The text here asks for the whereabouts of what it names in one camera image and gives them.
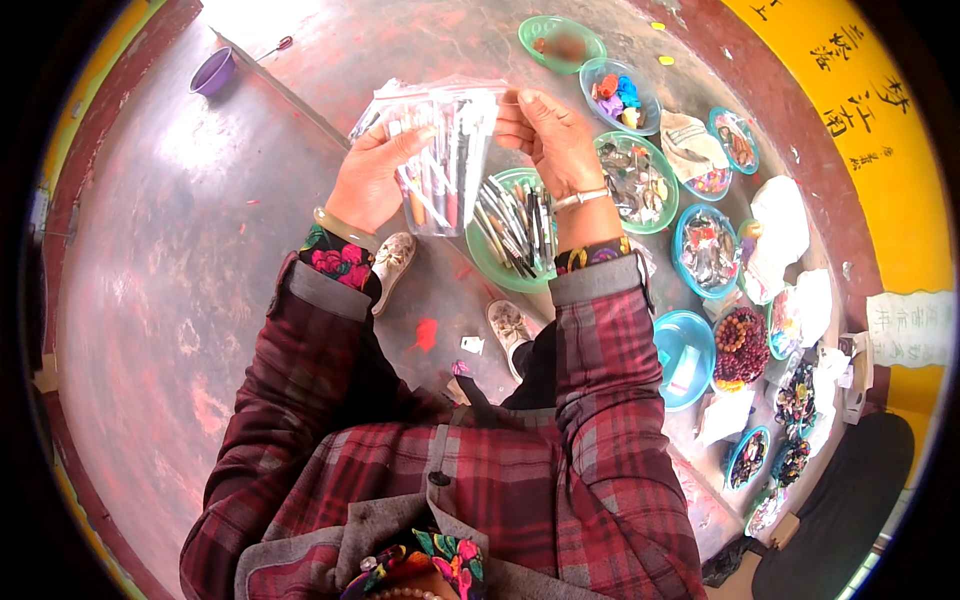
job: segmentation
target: purple plastic bowl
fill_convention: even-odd
[[[233,61],[233,51],[229,46],[221,48],[214,52],[209,59],[204,60],[197,72],[193,74],[190,80],[190,93],[201,93],[204,96],[212,96],[229,81],[233,76],[233,70],[236,68],[236,62]]]

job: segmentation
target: woman's left hand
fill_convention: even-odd
[[[347,225],[374,233],[400,207],[396,168],[416,155],[437,134],[434,127],[388,139],[382,124],[357,139],[344,158],[326,211]]]

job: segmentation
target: red plaid jacket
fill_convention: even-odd
[[[478,543],[491,598],[706,598],[636,257],[550,283],[556,410],[478,429],[357,381],[370,299],[291,253],[180,555],[187,598],[336,598],[423,510]]]

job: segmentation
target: white shoe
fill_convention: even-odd
[[[372,270],[380,278],[383,292],[380,294],[380,301],[371,309],[375,317],[383,312],[394,286],[413,262],[416,250],[417,238],[412,233],[401,231],[388,237],[380,250],[376,251]]]
[[[487,321],[493,329],[496,341],[500,343],[507,355],[507,366],[516,383],[523,383],[523,377],[516,372],[514,366],[514,352],[525,342],[533,340],[530,329],[527,328],[523,313],[515,304],[506,300],[494,300],[487,306]]]

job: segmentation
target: gray cuff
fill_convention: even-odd
[[[565,273],[550,281],[554,306],[603,298],[643,283],[638,254],[630,254]]]
[[[367,319],[369,296],[319,273],[301,260],[294,263],[285,286],[297,298],[334,315],[361,322]]]

